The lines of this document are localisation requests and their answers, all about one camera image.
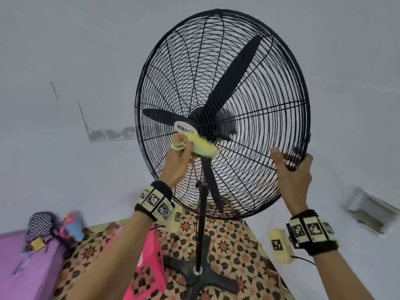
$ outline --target hand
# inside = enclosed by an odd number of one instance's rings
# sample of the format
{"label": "hand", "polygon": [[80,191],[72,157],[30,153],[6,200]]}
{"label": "hand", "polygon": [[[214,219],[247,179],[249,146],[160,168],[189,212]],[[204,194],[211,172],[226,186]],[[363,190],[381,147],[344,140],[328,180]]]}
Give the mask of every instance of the hand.
{"label": "hand", "polygon": [[160,181],[165,182],[170,188],[174,188],[187,173],[189,162],[192,161],[193,142],[189,142],[185,135],[174,134],[173,143],[183,141],[186,147],[182,151],[170,149],[167,152],[163,172],[160,176]]}
{"label": "hand", "polygon": [[295,171],[289,171],[285,160],[294,161],[295,157],[282,155],[276,147],[271,148],[271,157],[275,163],[279,191],[283,200],[292,214],[295,216],[308,209],[306,199],[312,176],[310,167],[313,157],[307,154]]}

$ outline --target forearm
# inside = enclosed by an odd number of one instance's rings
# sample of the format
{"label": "forearm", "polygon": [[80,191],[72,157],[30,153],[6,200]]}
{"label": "forearm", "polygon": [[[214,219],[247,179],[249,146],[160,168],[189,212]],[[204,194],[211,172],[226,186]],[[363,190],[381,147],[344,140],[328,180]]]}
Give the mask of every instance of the forearm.
{"label": "forearm", "polygon": [[374,300],[336,250],[314,256],[329,300]]}
{"label": "forearm", "polygon": [[121,300],[136,271],[152,221],[135,212],[107,249],[81,274],[67,299]]}

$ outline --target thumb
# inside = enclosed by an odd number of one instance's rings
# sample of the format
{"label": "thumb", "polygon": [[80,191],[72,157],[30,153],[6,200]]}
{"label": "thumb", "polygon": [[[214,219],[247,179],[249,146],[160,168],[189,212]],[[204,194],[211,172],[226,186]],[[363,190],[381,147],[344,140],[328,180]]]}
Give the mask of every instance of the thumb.
{"label": "thumb", "polygon": [[193,148],[194,148],[194,143],[191,141],[188,141],[186,143],[185,150],[183,151],[182,156],[181,156],[183,158],[183,160],[189,162],[190,156],[192,156]]}
{"label": "thumb", "polygon": [[271,148],[271,158],[273,159],[278,172],[287,171],[283,155],[276,147]]}

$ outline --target purple furniture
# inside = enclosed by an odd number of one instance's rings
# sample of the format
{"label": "purple furniture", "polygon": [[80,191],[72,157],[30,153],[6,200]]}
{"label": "purple furniture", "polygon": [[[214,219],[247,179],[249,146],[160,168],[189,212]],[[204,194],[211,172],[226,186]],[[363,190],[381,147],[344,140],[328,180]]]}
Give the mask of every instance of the purple furniture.
{"label": "purple furniture", "polygon": [[21,250],[26,231],[0,235],[0,298],[7,300],[47,300],[53,298],[63,266],[65,248],[51,240],[45,249],[35,252],[21,273],[12,273],[23,260]]}

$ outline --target floor mat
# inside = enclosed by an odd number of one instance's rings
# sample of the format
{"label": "floor mat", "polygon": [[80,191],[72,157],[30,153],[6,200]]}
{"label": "floor mat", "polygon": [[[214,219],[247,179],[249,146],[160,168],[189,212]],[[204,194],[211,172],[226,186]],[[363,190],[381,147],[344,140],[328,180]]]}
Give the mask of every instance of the floor mat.
{"label": "floor mat", "polygon": [[[181,230],[174,237],[168,232],[157,232],[164,254],[190,259],[196,256],[196,216],[186,212],[181,219]],[[64,300],[68,289],[72,288],[79,275],[97,259],[105,243],[113,236],[119,224],[110,222],[103,232],[92,233],[76,244],[72,257],[64,263],[57,281],[55,298]],[[205,288],[202,300],[263,299],[284,300],[278,287],[277,273],[265,266],[258,252],[258,244],[247,235],[245,227],[239,221],[207,219],[206,234],[212,238],[208,259],[212,269],[227,277],[236,279],[240,286],[238,295],[232,295],[214,287]],[[166,269],[167,291],[155,291],[151,299],[183,298],[186,290],[185,280],[180,274]],[[148,267],[135,273],[131,288],[134,294],[141,294],[154,281]]]}

